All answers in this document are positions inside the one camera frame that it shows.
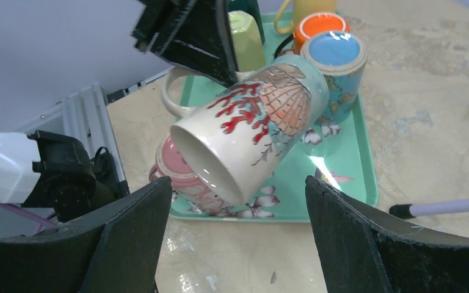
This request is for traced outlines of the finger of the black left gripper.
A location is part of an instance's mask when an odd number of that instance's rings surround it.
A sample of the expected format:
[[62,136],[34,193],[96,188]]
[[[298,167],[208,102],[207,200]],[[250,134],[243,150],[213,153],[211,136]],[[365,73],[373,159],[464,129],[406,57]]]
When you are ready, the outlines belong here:
[[135,48],[229,87],[238,70],[227,2],[149,0],[131,35]]

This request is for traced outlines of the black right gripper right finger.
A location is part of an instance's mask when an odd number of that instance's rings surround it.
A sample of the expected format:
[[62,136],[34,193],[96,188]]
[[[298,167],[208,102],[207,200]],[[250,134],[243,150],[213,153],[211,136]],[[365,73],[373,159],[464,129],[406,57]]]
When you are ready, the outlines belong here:
[[469,292],[469,237],[406,222],[313,176],[305,183],[329,292]]

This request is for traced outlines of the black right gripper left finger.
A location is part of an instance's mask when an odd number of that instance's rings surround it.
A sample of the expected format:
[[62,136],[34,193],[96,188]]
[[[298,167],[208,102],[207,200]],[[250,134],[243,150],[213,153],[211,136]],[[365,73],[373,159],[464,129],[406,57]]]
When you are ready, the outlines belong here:
[[157,292],[169,177],[34,236],[0,239],[0,292]]

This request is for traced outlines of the pink skull mug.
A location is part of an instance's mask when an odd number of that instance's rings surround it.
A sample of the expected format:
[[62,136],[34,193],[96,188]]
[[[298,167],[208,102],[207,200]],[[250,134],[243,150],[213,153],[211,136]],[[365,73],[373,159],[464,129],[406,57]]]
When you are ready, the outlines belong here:
[[232,205],[227,204],[211,191],[191,170],[171,136],[167,136],[156,150],[155,163],[150,169],[149,181],[162,176],[170,177],[173,193],[183,197],[205,214],[225,215],[232,208]]

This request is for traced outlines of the cream coral shell mug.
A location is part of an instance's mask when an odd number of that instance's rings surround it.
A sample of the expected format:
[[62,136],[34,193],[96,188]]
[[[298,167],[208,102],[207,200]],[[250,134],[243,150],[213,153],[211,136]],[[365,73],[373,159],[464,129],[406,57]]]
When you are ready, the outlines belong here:
[[175,67],[163,78],[162,102],[177,119],[169,133],[191,170],[229,205],[249,201],[329,100],[320,70],[296,54],[239,74],[200,107],[170,99],[171,83],[189,75]]

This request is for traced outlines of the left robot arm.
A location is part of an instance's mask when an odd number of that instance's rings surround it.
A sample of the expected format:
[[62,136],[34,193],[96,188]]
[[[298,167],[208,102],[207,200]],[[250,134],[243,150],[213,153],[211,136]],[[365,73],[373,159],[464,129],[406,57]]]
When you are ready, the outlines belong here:
[[[238,81],[227,1],[145,1],[135,48],[175,69],[229,87]],[[0,132],[0,205],[16,212],[53,208],[67,222],[124,196],[115,165],[89,158],[74,137],[37,130]]]

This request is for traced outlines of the lime green mug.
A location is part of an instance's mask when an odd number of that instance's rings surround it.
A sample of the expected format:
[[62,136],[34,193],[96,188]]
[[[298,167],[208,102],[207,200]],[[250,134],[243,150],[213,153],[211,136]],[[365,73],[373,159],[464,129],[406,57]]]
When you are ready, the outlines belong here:
[[228,17],[238,71],[255,71],[265,66],[263,43],[253,16],[245,11],[235,10],[230,11]]

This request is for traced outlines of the yellow mug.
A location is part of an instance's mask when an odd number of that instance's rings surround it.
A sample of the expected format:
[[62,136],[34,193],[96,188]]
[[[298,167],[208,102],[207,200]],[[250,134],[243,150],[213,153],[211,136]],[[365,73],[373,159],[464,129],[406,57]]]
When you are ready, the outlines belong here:
[[[284,11],[292,4],[293,17],[292,20],[285,27],[280,27],[280,21]],[[284,0],[279,10],[275,14],[274,29],[279,34],[290,34],[295,29],[296,25],[308,15],[315,12],[332,12],[335,13],[337,8],[337,0]]]

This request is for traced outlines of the orange mug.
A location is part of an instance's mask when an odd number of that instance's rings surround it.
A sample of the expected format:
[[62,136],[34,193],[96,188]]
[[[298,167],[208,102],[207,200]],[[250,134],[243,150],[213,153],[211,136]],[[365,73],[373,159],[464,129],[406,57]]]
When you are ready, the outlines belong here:
[[338,14],[332,12],[316,12],[303,18],[293,32],[293,51],[300,54],[302,46],[313,36],[327,31],[349,32],[349,23]]

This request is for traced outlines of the blue butterfly mug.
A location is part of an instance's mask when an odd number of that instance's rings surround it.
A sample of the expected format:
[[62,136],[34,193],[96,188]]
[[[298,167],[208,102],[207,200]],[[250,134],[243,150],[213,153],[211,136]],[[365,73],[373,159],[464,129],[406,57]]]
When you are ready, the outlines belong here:
[[329,89],[318,124],[341,123],[357,100],[368,56],[365,44],[350,32],[324,31],[306,41],[300,55],[317,66]]

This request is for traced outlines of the white music stand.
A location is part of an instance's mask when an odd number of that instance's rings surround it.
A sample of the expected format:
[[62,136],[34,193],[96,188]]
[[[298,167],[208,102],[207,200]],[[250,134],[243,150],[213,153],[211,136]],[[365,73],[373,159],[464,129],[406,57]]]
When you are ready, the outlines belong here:
[[463,212],[469,212],[469,198],[426,204],[395,204],[391,206],[388,211],[389,214],[404,220],[425,215],[456,214]]

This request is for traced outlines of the green floral tray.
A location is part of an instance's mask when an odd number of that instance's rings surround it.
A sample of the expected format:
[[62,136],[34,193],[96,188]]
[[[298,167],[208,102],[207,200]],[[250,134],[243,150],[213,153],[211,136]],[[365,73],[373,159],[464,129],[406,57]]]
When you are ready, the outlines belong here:
[[[274,52],[285,39],[274,29],[273,19],[271,14],[262,17],[265,66],[276,59]],[[202,74],[191,72],[191,75],[171,83],[169,96],[180,106],[200,107],[226,88]],[[214,216],[199,211],[178,196],[170,213],[187,220],[306,223],[310,219],[305,200],[308,176],[320,179],[365,204],[376,205],[377,183],[358,95],[350,115],[341,123],[320,125],[317,118],[248,202],[232,205],[228,214]]]

